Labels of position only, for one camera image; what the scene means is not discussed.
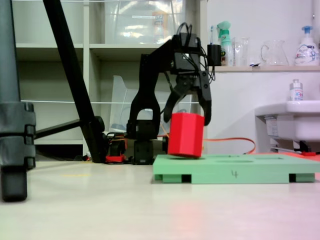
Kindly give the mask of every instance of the glass pitcher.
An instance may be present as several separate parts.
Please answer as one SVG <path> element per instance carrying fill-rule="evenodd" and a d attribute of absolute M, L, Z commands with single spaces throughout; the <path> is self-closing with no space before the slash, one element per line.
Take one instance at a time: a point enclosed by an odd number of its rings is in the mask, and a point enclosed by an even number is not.
<path fill-rule="evenodd" d="M 261 47 L 261 59 L 266 66 L 288 66 L 289 62 L 283 49 L 283 40 L 270 40 Z"/>

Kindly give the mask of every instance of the green platform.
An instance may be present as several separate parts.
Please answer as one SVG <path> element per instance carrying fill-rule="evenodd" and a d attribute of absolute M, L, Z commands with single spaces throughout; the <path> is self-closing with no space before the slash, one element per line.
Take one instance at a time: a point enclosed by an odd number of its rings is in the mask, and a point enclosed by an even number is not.
<path fill-rule="evenodd" d="M 320 173 L 320 162 L 281 154 L 204 155 L 185 159 L 158 155 L 153 164 L 156 181 L 192 184 L 309 183 Z"/>

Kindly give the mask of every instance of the black base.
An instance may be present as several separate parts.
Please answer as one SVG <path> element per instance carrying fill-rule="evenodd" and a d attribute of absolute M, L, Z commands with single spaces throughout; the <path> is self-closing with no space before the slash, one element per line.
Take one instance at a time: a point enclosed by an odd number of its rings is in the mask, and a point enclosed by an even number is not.
<path fill-rule="evenodd" d="M 134 159 L 132 165 L 152 165 L 154 163 L 154 145 L 153 142 L 135 141 L 134 142 Z"/>

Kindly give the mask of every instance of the tripod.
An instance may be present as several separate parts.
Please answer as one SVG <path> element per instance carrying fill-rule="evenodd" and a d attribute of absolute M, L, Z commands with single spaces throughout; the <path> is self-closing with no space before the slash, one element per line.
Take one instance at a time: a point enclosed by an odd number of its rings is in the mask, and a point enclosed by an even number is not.
<path fill-rule="evenodd" d="M 94 163 L 105 162 L 105 130 L 95 117 L 60 0 L 43 0 L 79 115 L 36 132 L 31 103 L 21 102 L 12 0 L 0 0 L 0 187 L 5 202 L 24 201 L 27 171 L 36 167 L 34 140 L 80 127 Z"/>

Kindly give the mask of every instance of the white sink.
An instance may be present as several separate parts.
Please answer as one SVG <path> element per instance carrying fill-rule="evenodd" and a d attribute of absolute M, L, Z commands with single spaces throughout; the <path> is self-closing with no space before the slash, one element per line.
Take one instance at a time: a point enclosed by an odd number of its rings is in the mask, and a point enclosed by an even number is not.
<path fill-rule="evenodd" d="M 268 135 L 274 139 L 320 141 L 320 101 L 287 101 L 258 107 Z"/>

